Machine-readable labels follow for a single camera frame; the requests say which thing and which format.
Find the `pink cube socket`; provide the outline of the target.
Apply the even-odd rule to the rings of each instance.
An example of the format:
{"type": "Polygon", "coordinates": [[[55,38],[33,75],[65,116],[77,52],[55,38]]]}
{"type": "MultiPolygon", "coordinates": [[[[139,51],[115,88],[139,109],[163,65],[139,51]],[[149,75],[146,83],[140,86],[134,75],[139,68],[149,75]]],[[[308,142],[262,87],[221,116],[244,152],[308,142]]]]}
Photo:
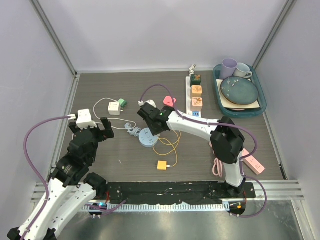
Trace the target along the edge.
{"type": "Polygon", "coordinates": [[[203,99],[201,97],[193,97],[191,99],[190,110],[192,112],[201,112],[203,108],[203,99]]]}

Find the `orange cube socket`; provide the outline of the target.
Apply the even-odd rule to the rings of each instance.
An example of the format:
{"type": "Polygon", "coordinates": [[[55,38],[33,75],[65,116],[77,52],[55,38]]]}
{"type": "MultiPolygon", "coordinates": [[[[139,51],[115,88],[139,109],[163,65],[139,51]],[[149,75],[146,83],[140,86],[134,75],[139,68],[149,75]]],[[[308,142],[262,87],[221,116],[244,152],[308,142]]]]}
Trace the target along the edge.
{"type": "Polygon", "coordinates": [[[191,98],[201,98],[203,94],[203,89],[201,85],[192,85],[190,90],[191,98]]]}

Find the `dark green cube socket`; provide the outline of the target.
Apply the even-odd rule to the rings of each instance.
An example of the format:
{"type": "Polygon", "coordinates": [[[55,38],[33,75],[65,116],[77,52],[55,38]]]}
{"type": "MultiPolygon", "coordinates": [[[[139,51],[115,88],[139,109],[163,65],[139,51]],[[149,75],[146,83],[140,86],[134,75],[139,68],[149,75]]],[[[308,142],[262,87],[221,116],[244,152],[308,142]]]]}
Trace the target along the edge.
{"type": "Polygon", "coordinates": [[[200,74],[192,74],[190,76],[190,86],[200,86],[202,82],[202,77],[200,74]]]}

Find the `white multicolour power strip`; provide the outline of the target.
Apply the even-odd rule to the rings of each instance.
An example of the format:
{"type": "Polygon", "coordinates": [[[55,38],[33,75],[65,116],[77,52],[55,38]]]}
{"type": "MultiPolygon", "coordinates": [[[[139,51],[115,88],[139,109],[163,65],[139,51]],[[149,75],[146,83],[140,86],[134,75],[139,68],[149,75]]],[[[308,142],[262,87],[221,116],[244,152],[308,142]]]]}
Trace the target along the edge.
{"type": "Polygon", "coordinates": [[[188,68],[188,76],[185,78],[185,99],[186,99],[186,113],[193,117],[201,117],[201,111],[191,111],[191,86],[190,86],[190,76],[195,73],[196,65],[193,64],[188,68]]]}

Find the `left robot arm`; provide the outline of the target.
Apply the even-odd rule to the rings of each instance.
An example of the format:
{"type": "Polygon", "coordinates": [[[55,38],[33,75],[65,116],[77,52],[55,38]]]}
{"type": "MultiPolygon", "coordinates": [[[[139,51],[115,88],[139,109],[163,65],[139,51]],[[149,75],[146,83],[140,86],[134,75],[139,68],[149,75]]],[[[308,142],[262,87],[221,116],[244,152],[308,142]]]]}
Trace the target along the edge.
{"type": "Polygon", "coordinates": [[[80,115],[69,115],[69,128],[74,134],[49,181],[42,181],[45,193],[32,214],[19,227],[12,228],[10,240],[55,240],[77,212],[90,200],[102,199],[107,192],[107,181],[89,168],[96,160],[100,142],[115,134],[108,118],[103,117],[103,129],[94,121],[84,121],[80,115]]]}

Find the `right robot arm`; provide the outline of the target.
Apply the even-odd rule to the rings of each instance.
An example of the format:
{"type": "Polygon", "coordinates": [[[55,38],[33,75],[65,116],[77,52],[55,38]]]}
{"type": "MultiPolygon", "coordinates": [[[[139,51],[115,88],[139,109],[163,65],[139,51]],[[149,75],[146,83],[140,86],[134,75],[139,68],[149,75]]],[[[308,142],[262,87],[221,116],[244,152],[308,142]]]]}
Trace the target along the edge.
{"type": "Polygon", "coordinates": [[[246,178],[241,173],[240,158],[245,137],[227,117],[220,120],[200,118],[164,106],[158,109],[148,102],[139,103],[137,114],[142,117],[152,135],[166,131],[180,131],[211,143],[214,156],[223,163],[225,190],[233,198],[244,192],[246,178]]]}

